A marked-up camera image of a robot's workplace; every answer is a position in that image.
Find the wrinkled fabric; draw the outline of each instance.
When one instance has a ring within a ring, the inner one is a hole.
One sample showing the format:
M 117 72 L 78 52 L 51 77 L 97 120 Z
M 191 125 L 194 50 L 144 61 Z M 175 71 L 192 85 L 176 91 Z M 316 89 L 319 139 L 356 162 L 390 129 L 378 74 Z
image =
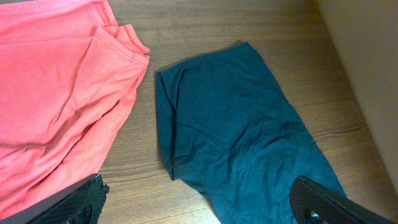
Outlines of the wrinkled fabric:
M 97 173 L 149 49 L 107 0 L 0 5 L 0 219 Z
M 171 179 L 203 194 L 221 223 L 296 223 L 289 191 L 298 175 L 345 196 L 248 43 L 159 72 L 156 97 L 160 154 Z

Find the wooden floor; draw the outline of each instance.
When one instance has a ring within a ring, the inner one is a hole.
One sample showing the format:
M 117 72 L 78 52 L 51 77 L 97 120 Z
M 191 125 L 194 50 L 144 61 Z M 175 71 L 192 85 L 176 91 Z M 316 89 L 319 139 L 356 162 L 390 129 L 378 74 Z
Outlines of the wooden floor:
M 354 202 L 398 222 L 398 199 L 316 5 L 306 0 L 110 0 L 151 49 L 134 109 L 100 173 L 111 187 L 99 223 L 219 223 L 164 169 L 155 71 L 237 40 L 260 52 Z

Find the dark blue fabric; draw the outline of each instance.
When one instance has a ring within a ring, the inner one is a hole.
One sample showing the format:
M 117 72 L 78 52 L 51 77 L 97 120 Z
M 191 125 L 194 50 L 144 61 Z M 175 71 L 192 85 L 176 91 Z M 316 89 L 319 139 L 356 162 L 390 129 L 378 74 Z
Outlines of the dark blue fabric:
M 160 153 L 171 179 L 203 194 L 222 223 L 295 223 L 289 190 L 298 175 L 345 196 L 248 43 L 157 73 L 156 97 Z

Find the brown wood grain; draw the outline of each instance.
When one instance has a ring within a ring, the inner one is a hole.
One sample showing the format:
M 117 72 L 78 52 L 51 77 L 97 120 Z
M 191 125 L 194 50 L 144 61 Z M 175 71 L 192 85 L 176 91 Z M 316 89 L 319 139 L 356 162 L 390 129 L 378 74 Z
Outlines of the brown wood grain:
M 237 40 L 262 55 L 348 197 L 398 222 L 398 198 L 314 2 L 109 1 L 119 24 L 132 24 L 151 53 L 133 111 L 100 170 L 111 191 L 99 223 L 219 223 L 160 161 L 154 72 Z

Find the pink cloth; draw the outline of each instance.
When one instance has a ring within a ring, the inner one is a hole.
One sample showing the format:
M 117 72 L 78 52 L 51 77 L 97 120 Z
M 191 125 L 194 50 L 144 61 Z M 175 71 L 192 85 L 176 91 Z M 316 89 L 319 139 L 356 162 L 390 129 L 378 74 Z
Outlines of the pink cloth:
M 0 5 L 0 219 L 99 171 L 148 52 L 107 0 Z

